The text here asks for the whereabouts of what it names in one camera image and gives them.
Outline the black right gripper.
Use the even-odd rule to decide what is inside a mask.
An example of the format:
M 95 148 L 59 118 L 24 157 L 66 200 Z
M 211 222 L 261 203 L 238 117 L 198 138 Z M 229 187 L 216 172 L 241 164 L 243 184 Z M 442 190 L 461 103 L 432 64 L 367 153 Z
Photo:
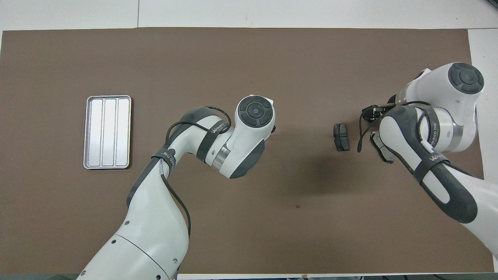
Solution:
M 389 104 L 371 105 L 361 112 L 361 118 L 367 122 L 374 122 L 389 110 Z

